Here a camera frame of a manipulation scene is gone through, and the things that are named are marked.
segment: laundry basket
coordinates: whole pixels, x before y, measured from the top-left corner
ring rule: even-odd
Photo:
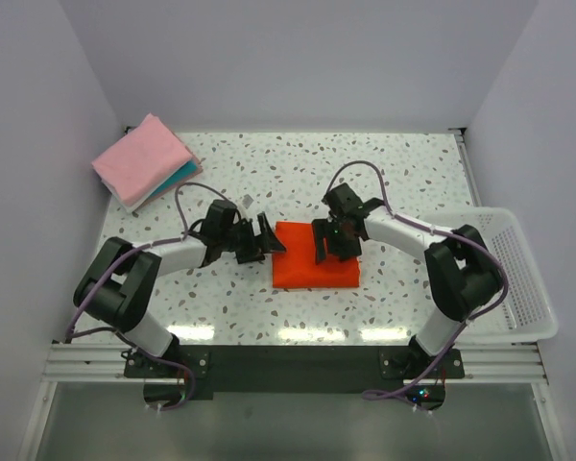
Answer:
[[[466,207],[424,213],[421,219],[451,228],[474,226],[508,274],[510,292],[506,301],[470,324],[458,343],[533,342],[557,333],[557,318],[540,271],[512,212],[504,208]]]

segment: gray wall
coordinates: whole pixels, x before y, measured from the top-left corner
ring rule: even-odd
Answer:
[[[559,315],[541,349],[576,459],[576,0],[540,0],[468,152],[484,202],[522,221]]]
[[[14,459],[52,337],[72,314],[119,126],[55,0],[0,0],[0,460]]]
[[[537,0],[61,0],[121,121],[443,131],[480,107]]]

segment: speckled tabletop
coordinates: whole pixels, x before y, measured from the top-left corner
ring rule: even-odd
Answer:
[[[251,217],[310,222],[325,217],[320,202],[335,171],[366,159],[382,168],[395,209],[418,216],[440,207],[470,205],[463,164],[451,134],[384,133],[181,133],[201,159],[197,177],[234,202],[249,195]],[[366,166],[346,170],[339,180],[367,200],[379,197]],[[181,202],[190,222],[203,218],[213,196],[198,187]],[[135,215],[115,200],[108,206],[101,242],[113,235],[150,241],[179,235],[173,195]],[[272,262],[237,265],[233,255],[156,281],[149,309],[181,338],[197,344],[401,344],[434,308],[426,269],[399,250],[363,244],[358,289],[275,290]],[[78,330],[100,325],[84,315]],[[112,343],[101,333],[80,340]]]

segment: orange fabric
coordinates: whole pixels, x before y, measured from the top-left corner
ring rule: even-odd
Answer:
[[[286,253],[273,254],[274,288],[347,288],[357,287],[360,279],[358,259],[339,262],[334,255],[316,264],[316,244],[311,224],[276,224],[277,238]]]

